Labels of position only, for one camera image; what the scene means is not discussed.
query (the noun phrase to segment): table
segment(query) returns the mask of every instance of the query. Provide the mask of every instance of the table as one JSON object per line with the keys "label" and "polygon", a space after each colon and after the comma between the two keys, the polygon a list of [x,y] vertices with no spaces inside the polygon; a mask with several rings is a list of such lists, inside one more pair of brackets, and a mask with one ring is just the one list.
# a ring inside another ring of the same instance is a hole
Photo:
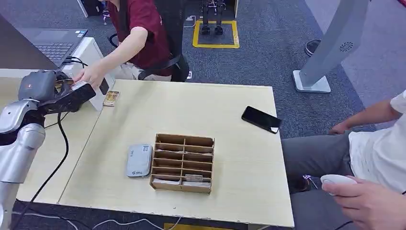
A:
{"label": "table", "polygon": [[[21,79],[0,78],[0,110],[17,100]],[[56,204],[79,160],[86,142],[96,124],[100,112],[85,103],[77,113],[66,116],[62,126],[69,139],[69,155],[59,171],[48,182],[35,200],[38,203]],[[45,125],[56,123],[56,115],[47,115]],[[38,150],[25,182],[20,186],[17,198],[29,201],[56,168],[65,154],[65,142],[58,126],[46,129],[46,138]]]}
{"label": "table", "polygon": [[[271,87],[117,80],[61,205],[292,227],[279,134],[241,120],[247,105],[275,115]],[[210,195],[154,190],[125,175],[127,151],[156,133],[215,138]]]}

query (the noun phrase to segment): cardboard compartment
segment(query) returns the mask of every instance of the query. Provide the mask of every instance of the cardboard compartment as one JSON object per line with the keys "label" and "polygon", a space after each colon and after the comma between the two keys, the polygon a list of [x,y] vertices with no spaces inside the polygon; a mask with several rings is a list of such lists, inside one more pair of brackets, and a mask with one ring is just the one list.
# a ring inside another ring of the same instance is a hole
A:
{"label": "cardboard compartment", "polygon": [[171,152],[171,151],[155,151],[154,158],[182,160],[183,153],[177,153],[177,152]]}
{"label": "cardboard compartment", "polygon": [[214,139],[157,134],[150,185],[154,189],[209,194]]}
{"label": "cardboard compartment", "polygon": [[167,167],[153,167],[152,174],[180,176],[181,169]]}
{"label": "cardboard compartment", "polygon": [[208,162],[183,161],[183,169],[197,169],[204,171],[212,171],[213,164]]}
{"label": "cardboard compartment", "polygon": [[182,168],[182,160],[154,158],[153,164],[157,167]]}
{"label": "cardboard compartment", "polygon": [[185,152],[194,152],[194,153],[213,153],[212,147],[200,147],[200,146],[185,146]]}
{"label": "cardboard compartment", "polygon": [[158,150],[165,150],[165,151],[171,151],[171,152],[182,152],[182,151],[184,151],[184,145],[156,143],[155,151],[158,151]]}
{"label": "cardboard compartment", "polygon": [[185,144],[185,137],[180,135],[157,134],[156,143]]}
{"label": "cardboard compartment", "polygon": [[213,155],[203,155],[198,153],[187,153],[183,155],[185,161],[213,162]]}
{"label": "cardboard compartment", "polygon": [[214,140],[212,138],[186,137],[185,145],[205,146],[212,148],[214,145]]}
{"label": "cardboard compartment", "polygon": [[190,169],[183,169],[182,170],[182,176],[187,177],[186,175],[199,175],[202,176],[202,178],[212,178],[212,172],[211,171],[203,171],[203,170],[190,170]]}

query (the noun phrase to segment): cable on floor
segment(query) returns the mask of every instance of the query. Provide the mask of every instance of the cable on floor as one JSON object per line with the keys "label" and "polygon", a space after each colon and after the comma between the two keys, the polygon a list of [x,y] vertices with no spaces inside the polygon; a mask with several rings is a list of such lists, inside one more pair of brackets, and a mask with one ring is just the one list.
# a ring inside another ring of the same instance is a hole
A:
{"label": "cable on floor", "polygon": [[266,229],[266,228],[268,228],[268,227],[270,227],[270,225],[264,226],[264,227],[262,227],[262,228],[260,228],[260,229],[258,229],[258,230],[264,230],[264,229]]}
{"label": "cable on floor", "polygon": [[[182,219],[182,217],[179,217],[178,221],[177,221],[170,229],[168,229],[168,230],[173,230],[173,229],[176,227],[176,225],[179,223],[180,219]],[[119,223],[119,222],[117,222],[117,221],[114,220],[114,219],[108,219],[108,220],[105,220],[105,221],[103,221],[103,222],[101,222],[101,223],[99,223],[99,224],[96,224],[92,229],[95,229],[95,228],[97,228],[98,226],[100,226],[100,225],[102,225],[102,224],[105,224],[105,223],[108,223],[108,222],[114,222],[114,223],[116,223],[116,224],[118,224],[118,225],[131,225],[131,224],[139,223],[139,222],[141,222],[141,221],[146,221],[146,222],[148,222],[150,225],[154,226],[154,227],[157,228],[157,229],[166,230],[166,229],[163,229],[163,228],[158,227],[157,225],[151,223],[151,222],[150,222],[149,220],[147,220],[147,219],[140,219],[140,220],[137,220],[137,221],[134,221],[134,222],[130,222],[130,223]]]}
{"label": "cable on floor", "polygon": [[[24,204],[21,200],[19,200],[19,199],[15,199],[15,200],[16,200],[17,202],[19,202],[22,206],[25,207],[25,204]],[[32,211],[32,212],[34,212],[34,213],[43,215],[43,216],[55,216],[55,217],[58,217],[58,218],[60,218],[60,219],[62,219],[62,220],[65,220],[65,221],[68,221],[68,220],[69,220],[69,221],[72,221],[72,222],[77,222],[77,223],[83,225],[84,227],[86,227],[87,229],[91,230],[91,227],[89,227],[89,226],[86,225],[85,223],[83,223],[83,222],[81,222],[81,221],[79,221],[79,220],[76,220],[76,219],[70,219],[70,218],[61,217],[61,216],[58,216],[58,215],[56,215],[56,214],[45,214],[45,213],[40,212],[40,211],[38,211],[38,210],[36,210],[36,209],[33,209],[32,207],[29,207],[28,210],[30,210],[30,211]]]}
{"label": "cable on floor", "polygon": [[[17,214],[17,215],[21,215],[21,216],[23,216],[23,215],[25,215],[25,216],[37,216],[37,217],[44,217],[44,218],[50,218],[50,219],[61,219],[60,217],[55,217],[55,216],[47,216],[47,215],[42,215],[42,214],[38,214],[38,213],[30,213],[30,212],[28,212],[28,213],[21,213],[21,212],[12,212],[13,214]],[[72,227],[74,227],[75,228],[75,230],[79,230],[78,229],[78,227],[74,224],[74,223],[72,223],[72,221],[70,221],[70,220],[66,220],[66,222],[68,222],[70,225],[72,225]]]}
{"label": "cable on floor", "polygon": [[184,26],[184,28],[193,28],[196,25],[196,15],[191,15],[189,18],[194,18],[194,24],[192,26]]}

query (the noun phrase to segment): person's hand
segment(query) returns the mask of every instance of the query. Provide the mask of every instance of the person's hand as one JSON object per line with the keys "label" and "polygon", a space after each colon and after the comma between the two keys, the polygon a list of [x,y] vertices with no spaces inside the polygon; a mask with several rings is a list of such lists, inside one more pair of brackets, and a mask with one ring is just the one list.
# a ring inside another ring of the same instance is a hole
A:
{"label": "person's hand", "polygon": [[341,122],[334,127],[331,128],[331,130],[328,132],[329,134],[344,134],[346,130],[350,130],[351,127],[349,127],[345,122]]}
{"label": "person's hand", "polygon": [[345,215],[362,230],[405,230],[406,197],[352,176],[358,184],[323,184]]}
{"label": "person's hand", "polygon": [[85,81],[97,89],[106,75],[106,71],[97,63],[82,69],[74,78],[74,82]]}

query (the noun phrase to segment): smartphone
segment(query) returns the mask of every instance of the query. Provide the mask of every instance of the smartphone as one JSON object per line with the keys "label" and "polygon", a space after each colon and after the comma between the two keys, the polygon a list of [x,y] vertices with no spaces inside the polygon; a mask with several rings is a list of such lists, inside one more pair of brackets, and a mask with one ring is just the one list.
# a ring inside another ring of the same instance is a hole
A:
{"label": "smartphone", "polygon": [[256,108],[247,106],[242,117],[244,121],[265,129],[273,134],[278,133],[282,120],[264,113]]}
{"label": "smartphone", "polygon": [[107,83],[105,78],[103,78],[103,81],[101,82],[101,85],[99,86],[99,88],[103,95],[106,95],[107,92],[109,91],[109,84]]}

